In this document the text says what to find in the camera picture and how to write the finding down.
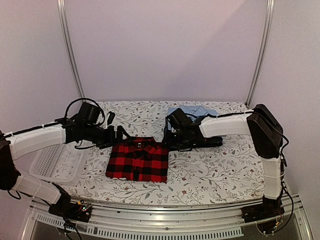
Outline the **floral table cloth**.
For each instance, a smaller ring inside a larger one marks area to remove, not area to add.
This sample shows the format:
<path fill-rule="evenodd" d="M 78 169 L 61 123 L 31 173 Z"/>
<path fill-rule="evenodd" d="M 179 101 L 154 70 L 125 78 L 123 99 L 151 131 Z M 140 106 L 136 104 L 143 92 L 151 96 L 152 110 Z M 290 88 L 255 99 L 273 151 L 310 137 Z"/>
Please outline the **floral table cloth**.
<path fill-rule="evenodd" d="M 114 126 L 131 135 L 163 139 L 168 109 L 203 106 L 218 114 L 247 111 L 243 102 L 210 101 L 105 101 L 105 113 L 115 113 Z M 84 151 L 84 165 L 75 183 L 59 185 L 72 197 L 98 202 L 154 206 L 225 204 L 275 197 L 282 190 L 280 173 L 260 158 L 249 135 L 223 137 L 220 147 L 171 151 L 167 183 L 135 182 L 106 177 L 111 147 Z"/>

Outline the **white plastic basket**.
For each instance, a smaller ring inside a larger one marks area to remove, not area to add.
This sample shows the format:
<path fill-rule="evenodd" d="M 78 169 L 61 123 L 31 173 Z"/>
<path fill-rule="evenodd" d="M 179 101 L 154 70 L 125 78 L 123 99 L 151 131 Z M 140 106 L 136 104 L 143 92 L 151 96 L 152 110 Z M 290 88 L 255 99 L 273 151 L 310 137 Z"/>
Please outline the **white plastic basket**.
<path fill-rule="evenodd" d="M 73 143 L 43 148 L 35 155 L 29 174 L 47 182 L 76 185 L 84 165 L 84 153 Z"/>

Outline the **red black plaid shirt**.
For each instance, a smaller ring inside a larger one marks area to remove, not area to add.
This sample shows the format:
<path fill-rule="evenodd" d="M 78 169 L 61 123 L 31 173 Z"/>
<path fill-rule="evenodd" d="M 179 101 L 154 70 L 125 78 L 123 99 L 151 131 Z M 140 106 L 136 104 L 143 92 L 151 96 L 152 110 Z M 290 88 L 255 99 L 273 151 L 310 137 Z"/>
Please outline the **red black plaid shirt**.
<path fill-rule="evenodd" d="M 105 176 L 134 182 L 166 183 L 170 149 L 153 137 L 130 137 L 111 149 Z"/>

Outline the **dark shirts stack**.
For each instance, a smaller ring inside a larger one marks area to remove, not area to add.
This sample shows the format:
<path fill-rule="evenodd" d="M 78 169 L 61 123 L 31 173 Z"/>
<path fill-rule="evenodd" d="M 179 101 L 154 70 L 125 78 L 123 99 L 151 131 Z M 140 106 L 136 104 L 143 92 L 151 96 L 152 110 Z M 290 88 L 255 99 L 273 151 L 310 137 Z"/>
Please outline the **dark shirts stack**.
<path fill-rule="evenodd" d="M 165 127 L 164 131 L 171 131 L 172 130 L 169 130 L 167 127 Z M 175 132 L 186 132 L 186 131 L 189 131 L 189 130 L 193 130 L 196 132 L 197 134 L 197 141 L 199 142 L 200 144 L 200 147 L 196 147 L 196 148 L 212 148 L 212 147 L 220 147 L 223 145 L 223 138 L 220 137 L 220 136 L 214 136 L 214 137 L 204 137 L 201 132 L 200 132 L 200 129 L 198 126 L 196 127 L 191 127 L 189 129 L 178 129 L 176 130 Z M 189 150 L 172 150 L 172 151 L 189 151 Z"/>

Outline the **right aluminium post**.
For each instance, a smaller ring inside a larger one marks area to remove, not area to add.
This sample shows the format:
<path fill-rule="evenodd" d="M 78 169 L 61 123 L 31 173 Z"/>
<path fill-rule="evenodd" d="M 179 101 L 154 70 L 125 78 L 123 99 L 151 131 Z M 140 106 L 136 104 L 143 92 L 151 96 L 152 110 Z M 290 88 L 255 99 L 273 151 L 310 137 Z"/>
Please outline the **right aluminium post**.
<path fill-rule="evenodd" d="M 259 51 L 257 55 L 257 60 L 255 64 L 255 68 L 253 71 L 252 80 L 250 83 L 249 91 L 246 97 L 245 105 L 247 107 L 252 106 L 252 102 L 255 96 L 255 92 L 258 86 L 258 81 L 260 78 L 261 70 L 264 63 L 265 53 L 268 46 L 270 31 L 272 27 L 272 21 L 273 21 L 273 14 L 274 14 L 274 8 L 275 8 L 275 1 L 274 0 L 267 0 L 266 1 L 266 11 L 265 11 L 265 19 L 262 29 L 262 37 L 260 41 Z"/>

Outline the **aluminium front rail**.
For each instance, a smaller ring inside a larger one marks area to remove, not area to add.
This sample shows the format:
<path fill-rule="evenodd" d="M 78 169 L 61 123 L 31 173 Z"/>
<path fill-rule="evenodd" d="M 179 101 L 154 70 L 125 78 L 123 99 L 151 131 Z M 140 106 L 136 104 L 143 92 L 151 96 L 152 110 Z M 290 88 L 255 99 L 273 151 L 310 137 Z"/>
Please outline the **aluminium front rail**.
<path fill-rule="evenodd" d="M 255 201 L 190 206 L 151 206 L 94 202 L 88 222 L 64 227 L 61 217 L 39 200 L 31 202 L 23 240 L 313 240 L 297 194 L 282 198 L 279 231 L 261 232 L 262 221 L 245 222 L 242 208 Z"/>

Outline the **left aluminium post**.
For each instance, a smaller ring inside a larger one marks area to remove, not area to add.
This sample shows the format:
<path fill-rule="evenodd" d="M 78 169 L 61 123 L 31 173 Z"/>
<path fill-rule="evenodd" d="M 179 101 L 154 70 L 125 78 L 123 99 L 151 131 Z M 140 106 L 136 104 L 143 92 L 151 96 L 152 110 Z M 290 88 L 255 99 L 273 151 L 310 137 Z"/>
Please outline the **left aluminium post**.
<path fill-rule="evenodd" d="M 77 62 L 73 50 L 71 34 L 68 25 L 66 3 L 64 0 L 57 0 L 57 10 L 59 14 L 59 21 L 62 31 L 62 36 L 65 44 L 66 54 L 70 65 L 71 74 L 76 87 L 77 94 L 80 98 L 85 97 L 85 92 L 82 86 L 81 78 L 79 75 Z"/>

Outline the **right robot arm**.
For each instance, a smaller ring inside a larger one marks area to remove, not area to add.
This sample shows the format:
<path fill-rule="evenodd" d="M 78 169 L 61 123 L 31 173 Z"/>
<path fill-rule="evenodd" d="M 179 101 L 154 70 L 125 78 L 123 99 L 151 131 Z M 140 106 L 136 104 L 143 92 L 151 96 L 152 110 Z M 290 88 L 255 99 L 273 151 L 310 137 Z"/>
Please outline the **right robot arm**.
<path fill-rule="evenodd" d="M 222 137 L 247 135 L 253 141 L 256 154 L 262 161 L 264 194 L 262 203 L 242 208 L 244 216 L 260 214 L 269 218 L 283 214 L 281 198 L 285 190 L 284 148 L 289 140 L 280 123 L 264 104 L 253 109 L 227 114 L 195 116 L 176 108 L 165 117 L 162 142 L 172 151 L 189 151 L 195 148 L 219 147 Z"/>

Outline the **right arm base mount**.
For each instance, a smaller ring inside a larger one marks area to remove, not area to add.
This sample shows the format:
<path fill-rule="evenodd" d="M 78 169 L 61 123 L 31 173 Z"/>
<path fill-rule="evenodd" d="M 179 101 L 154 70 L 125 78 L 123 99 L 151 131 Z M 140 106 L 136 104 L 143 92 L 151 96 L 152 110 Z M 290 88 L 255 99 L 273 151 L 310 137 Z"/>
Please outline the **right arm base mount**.
<path fill-rule="evenodd" d="M 274 234 L 283 222 L 285 213 L 282 203 L 259 203 L 241 208 L 241 217 L 245 223 L 257 223 L 257 229 L 264 235 Z"/>

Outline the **light blue shirt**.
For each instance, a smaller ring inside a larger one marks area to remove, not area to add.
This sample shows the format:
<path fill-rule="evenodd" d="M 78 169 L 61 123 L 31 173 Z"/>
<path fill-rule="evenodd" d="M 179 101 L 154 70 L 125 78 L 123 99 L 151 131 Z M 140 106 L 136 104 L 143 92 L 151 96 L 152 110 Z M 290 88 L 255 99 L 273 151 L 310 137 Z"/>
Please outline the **light blue shirt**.
<path fill-rule="evenodd" d="M 189 125 L 192 125 L 193 122 L 199 117 L 207 115 L 218 115 L 217 111 L 215 111 L 214 109 L 205 108 L 203 105 L 179 105 L 178 107 L 170 107 L 168 109 L 166 118 L 177 109 L 181 109 L 181 111 L 186 115 L 186 117 L 189 119 L 187 121 Z"/>

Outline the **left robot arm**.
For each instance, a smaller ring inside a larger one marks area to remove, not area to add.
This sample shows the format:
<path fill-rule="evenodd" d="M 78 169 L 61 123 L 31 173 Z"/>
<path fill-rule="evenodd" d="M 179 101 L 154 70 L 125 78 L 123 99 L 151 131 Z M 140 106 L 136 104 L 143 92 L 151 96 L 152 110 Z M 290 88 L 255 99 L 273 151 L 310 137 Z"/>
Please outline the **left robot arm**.
<path fill-rule="evenodd" d="M 31 198 L 38 198 L 50 205 L 63 216 L 74 213 L 70 195 L 59 185 L 47 183 L 28 173 L 19 171 L 14 161 L 27 154 L 60 144 L 89 141 L 94 147 L 104 149 L 120 143 L 128 133 L 122 126 L 113 127 L 113 112 L 106 117 L 99 104 L 90 98 L 78 98 L 69 105 L 81 102 L 78 113 L 64 116 L 51 123 L 32 128 L 0 134 L 0 189 L 16 191 Z"/>

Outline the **aluminium post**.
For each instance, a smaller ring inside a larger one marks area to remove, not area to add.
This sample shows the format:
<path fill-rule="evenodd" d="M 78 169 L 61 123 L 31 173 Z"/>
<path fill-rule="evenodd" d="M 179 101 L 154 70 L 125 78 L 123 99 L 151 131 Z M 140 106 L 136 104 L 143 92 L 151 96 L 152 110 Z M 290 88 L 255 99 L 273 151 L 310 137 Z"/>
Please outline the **aluminium post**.
<path fill-rule="evenodd" d="M 66 54 L 70 65 L 71 74 L 76 87 L 77 94 L 80 98 L 85 97 L 85 92 L 82 86 L 81 78 L 79 75 L 77 62 L 73 50 L 71 34 L 68 25 L 66 3 L 64 0 L 57 0 L 57 10 L 59 14 L 59 21 L 62 31 L 62 36 L 65 44 Z"/>
<path fill-rule="evenodd" d="M 273 14 L 274 14 L 274 8 L 275 8 L 275 1 L 274 0 L 267 0 L 266 1 L 266 11 L 265 11 L 265 19 L 262 29 L 262 37 L 260 41 L 259 51 L 257 55 L 257 60 L 255 64 L 255 68 L 253 71 L 252 80 L 250 83 L 249 91 L 246 97 L 245 105 L 247 107 L 252 106 L 252 102 L 255 96 L 255 92 L 258 86 L 258 81 L 260 78 L 261 70 L 264 63 L 265 53 L 268 46 L 270 31 L 272 27 L 272 21 L 273 21 Z"/>

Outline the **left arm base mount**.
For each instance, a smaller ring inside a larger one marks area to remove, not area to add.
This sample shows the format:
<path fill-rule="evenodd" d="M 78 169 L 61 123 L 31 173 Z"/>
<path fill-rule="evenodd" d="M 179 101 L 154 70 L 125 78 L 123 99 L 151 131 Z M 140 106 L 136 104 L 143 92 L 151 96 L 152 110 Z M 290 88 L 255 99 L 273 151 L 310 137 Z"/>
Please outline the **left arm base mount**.
<path fill-rule="evenodd" d="M 92 214 L 92 204 L 84 200 L 59 200 L 56 204 L 50 205 L 48 212 L 58 217 L 88 223 Z"/>

